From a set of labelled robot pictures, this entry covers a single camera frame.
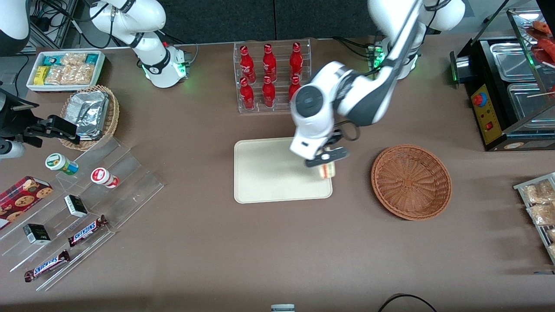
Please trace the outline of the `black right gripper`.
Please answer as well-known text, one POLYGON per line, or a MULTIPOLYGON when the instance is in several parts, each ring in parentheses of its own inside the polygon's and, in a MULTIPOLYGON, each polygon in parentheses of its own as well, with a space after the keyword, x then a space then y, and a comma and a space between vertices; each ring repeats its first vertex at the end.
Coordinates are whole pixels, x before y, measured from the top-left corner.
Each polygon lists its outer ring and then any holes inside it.
POLYGON ((26 143, 30 146, 42 146, 43 138, 56 137, 70 143, 80 143, 81 137, 77 134, 77 126, 57 115, 48 117, 47 128, 39 122, 32 109, 39 104, 26 101, 18 96, 1 89, 4 103, 1 105, 1 137, 15 138, 26 136, 26 143))

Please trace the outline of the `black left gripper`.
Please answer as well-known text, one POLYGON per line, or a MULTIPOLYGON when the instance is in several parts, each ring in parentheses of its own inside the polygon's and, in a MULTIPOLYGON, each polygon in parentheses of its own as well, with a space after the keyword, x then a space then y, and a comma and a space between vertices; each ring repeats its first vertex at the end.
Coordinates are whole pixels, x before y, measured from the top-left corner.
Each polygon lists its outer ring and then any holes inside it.
MULTIPOLYGON (((320 152, 329 151, 329 160, 335 162, 344 159, 349 156, 349 150, 345 147, 335 148, 335 144, 343 138, 343 132, 341 130, 334 130, 325 144, 321 147, 320 152)), ((321 166, 326 164, 326 160, 322 158, 306 159, 304 164, 307 168, 313 168, 316 166, 321 166)))

